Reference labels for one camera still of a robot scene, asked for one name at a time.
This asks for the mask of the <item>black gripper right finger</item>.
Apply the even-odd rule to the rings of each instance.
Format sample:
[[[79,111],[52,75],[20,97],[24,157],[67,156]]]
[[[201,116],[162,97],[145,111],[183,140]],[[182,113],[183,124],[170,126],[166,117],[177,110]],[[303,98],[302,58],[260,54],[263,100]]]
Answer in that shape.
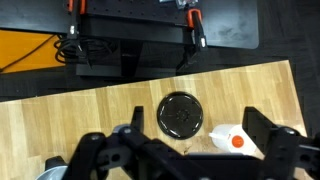
[[[279,130],[276,124],[255,107],[246,107],[244,109],[242,129],[263,155],[272,155]]]

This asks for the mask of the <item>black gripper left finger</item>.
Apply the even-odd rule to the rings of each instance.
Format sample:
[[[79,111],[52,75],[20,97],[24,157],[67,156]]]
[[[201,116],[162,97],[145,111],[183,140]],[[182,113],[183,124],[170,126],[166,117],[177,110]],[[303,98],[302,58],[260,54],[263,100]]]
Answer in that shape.
[[[142,106],[134,108],[130,126],[139,132],[144,130],[144,108]]]

